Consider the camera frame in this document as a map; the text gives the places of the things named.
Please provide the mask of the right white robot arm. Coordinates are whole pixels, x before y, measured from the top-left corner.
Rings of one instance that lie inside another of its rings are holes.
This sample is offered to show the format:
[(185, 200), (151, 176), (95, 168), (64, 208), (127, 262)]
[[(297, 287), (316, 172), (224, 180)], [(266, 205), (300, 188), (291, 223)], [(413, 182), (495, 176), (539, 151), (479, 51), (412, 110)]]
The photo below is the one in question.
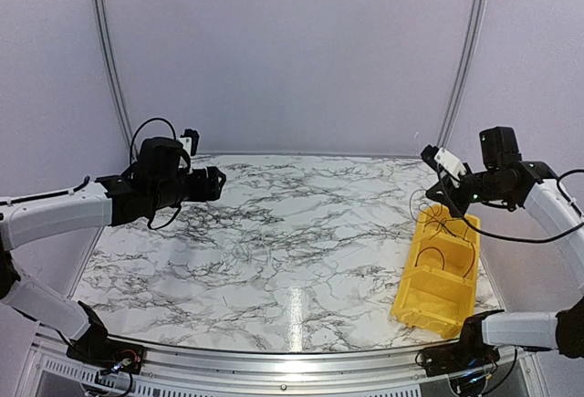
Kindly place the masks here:
[(507, 309), (466, 319), (452, 349), (454, 362), (470, 368), (488, 350), (506, 345), (582, 357), (583, 211), (557, 175), (543, 162), (510, 162), (458, 177), (431, 164), (438, 181), (426, 194), (454, 216), (464, 220), (470, 204), (499, 202), (524, 209), (545, 234), (521, 237), (524, 221), (511, 222), (504, 235), (478, 232)]

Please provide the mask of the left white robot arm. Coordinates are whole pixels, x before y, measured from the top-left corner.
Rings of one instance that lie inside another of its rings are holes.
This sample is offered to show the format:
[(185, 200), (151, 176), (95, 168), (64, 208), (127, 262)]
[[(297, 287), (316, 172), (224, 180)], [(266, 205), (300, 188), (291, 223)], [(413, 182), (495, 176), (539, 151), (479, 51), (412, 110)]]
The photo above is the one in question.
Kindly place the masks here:
[(216, 167), (182, 169), (152, 178), (122, 175), (85, 180), (75, 188), (1, 203), (1, 302), (79, 341), (97, 365), (115, 357), (115, 345), (96, 314), (28, 275), (11, 253), (36, 240), (92, 227), (152, 221), (164, 208), (220, 198), (226, 176)]

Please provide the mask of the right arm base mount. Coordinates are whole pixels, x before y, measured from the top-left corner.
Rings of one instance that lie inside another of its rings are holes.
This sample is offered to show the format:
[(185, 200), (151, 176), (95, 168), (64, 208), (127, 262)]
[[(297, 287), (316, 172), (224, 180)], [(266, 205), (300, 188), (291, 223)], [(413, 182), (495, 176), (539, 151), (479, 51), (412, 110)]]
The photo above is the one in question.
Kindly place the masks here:
[(422, 349), (416, 363), (424, 368), (428, 377), (433, 377), (475, 369), (499, 360), (498, 349), (483, 342), (480, 329), (463, 328), (458, 341)]

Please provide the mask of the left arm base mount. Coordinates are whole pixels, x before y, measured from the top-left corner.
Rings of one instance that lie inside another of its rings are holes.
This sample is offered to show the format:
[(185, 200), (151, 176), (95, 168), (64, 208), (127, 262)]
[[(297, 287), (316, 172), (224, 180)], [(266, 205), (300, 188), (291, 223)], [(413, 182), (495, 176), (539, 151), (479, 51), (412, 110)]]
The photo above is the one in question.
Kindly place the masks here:
[(129, 360), (129, 365), (120, 369), (131, 374), (139, 374), (145, 349), (141, 345), (112, 340), (105, 324), (95, 311), (79, 301), (78, 304), (89, 317), (89, 329), (78, 339), (69, 339), (67, 357), (73, 360), (100, 366), (106, 371), (114, 371), (114, 366)]

